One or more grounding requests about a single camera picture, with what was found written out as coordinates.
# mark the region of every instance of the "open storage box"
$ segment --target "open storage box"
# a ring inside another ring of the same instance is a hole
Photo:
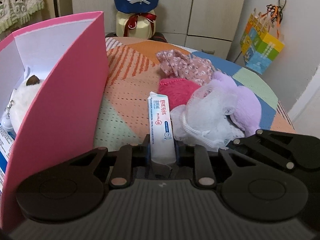
[[[6,232],[23,219],[15,191],[24,179],[93,147],[108,75],[103,12],[40,22],[0,42],[1,115],[12,90],[24,80],[27,67],[28,76],[35,74],[45,81],[24,117],[10,155],[0,154],[0,168],[5,172],[0,226]]]

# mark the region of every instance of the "wooden cabinet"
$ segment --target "wooden cabinet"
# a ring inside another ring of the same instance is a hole
[[[244,0],[159,0],[156,31],[169,43],[215,51],[226,58]],[[116,30],[113,0],[72,0],[73,12],[104,11],[105,32]]]

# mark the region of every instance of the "brown plush ear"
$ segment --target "brown plush ear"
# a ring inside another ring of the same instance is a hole
[[[29,79],[27,80],[26,86],[31,86],[36,84],[40,84],[40,79],[38,79],[36,75],[33,75],[29,77]]]

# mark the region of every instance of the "purple plush toy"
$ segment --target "purple plush toy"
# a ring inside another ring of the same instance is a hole
[[[215,71],[210,82],[213,86],[221,86],[224,89],[234,90],[238,96],[238,102],[231,120],[245,135],[251,136],[260,129],[261,104],[255,94],[247,87],[237,86],[232,77]]]

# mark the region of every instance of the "blue flower pot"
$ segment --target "blue flower pot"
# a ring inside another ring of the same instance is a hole
[[[145,2],[130,3],[127,0],[115,0],[116,8],[123,13],[147,13],[158,6],[159,0],[148,0],[150,4]]]

